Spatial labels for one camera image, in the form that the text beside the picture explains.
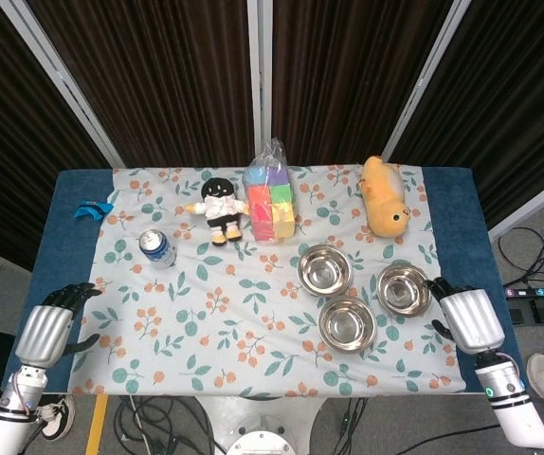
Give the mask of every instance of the plastic bag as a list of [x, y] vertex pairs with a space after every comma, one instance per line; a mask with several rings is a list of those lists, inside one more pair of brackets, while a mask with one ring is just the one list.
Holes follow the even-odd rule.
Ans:
[[274, 138], [245, 168], [243, 185], [251, 230], [258, 242], [278, 241], [295, 232], [295, 204], [286, 163], [284, 146]]

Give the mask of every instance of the floral tablecloth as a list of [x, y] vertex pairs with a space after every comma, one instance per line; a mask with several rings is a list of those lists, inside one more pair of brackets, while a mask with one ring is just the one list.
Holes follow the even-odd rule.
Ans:
[[[241, 169], [114, 171], [91, 269], [103, 291], [84, 309], [80, 340], [100, 341], [75, 355], [68, 389], [74, 393], [240, 396], [367, 396], [452, 392], [464, 388], [455, 345], [430, 322], [438, 305], [417, 318], [389, 315], [376, 296], [376, 277], [394, 261], [409, 261], [429, 277], [440, 274], [420, 168], [402, 166], [407, 232], [373, 237], [357, 188], [358, 166], [292, 167], [296, 235], [277, 245], [244, 239], [210, 244], [204, 217], [184, 207], [200, 200], [212, 176], [235, 183], [244, 199]], [[175, 266], [153, 268], [137, 239], [158, 228], [176, 243]], [[366, 302], [378, 324], [373, 346], [360, 355], [333, 351], [317, 317], [324, 299], [299, 285], [296, 264], [308, 246], [329, 243], [354, 266], [349, 293]]]

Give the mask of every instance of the yellow plush toy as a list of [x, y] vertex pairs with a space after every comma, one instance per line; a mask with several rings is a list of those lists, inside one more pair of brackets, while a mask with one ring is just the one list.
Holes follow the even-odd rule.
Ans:
[[359, 182], [367, 221], [373, 234], [396, 237], [405, 232], [409, 210], [405, 205], [405, 184], [395, 166], [371, 156], [363, 167]]

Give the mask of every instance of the yellow floor tape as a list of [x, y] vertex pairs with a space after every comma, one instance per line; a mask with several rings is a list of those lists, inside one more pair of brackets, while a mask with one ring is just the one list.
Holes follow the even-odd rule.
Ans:
[[108, 395], [98, 395], [91, 420], [91, 431], [89, 431], [89, 442], [86, 445], [85, 455], [98, 455], [100, 451], [101, 432], [105, 409], [108, 406]]

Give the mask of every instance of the soda can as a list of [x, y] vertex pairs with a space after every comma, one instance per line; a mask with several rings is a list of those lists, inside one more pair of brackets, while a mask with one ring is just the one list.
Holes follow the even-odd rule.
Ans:
[[148, 229], [139, 236], [139, 249], [155, 268], [167, 268], [175, 264], [175, 246], [157, 229]]

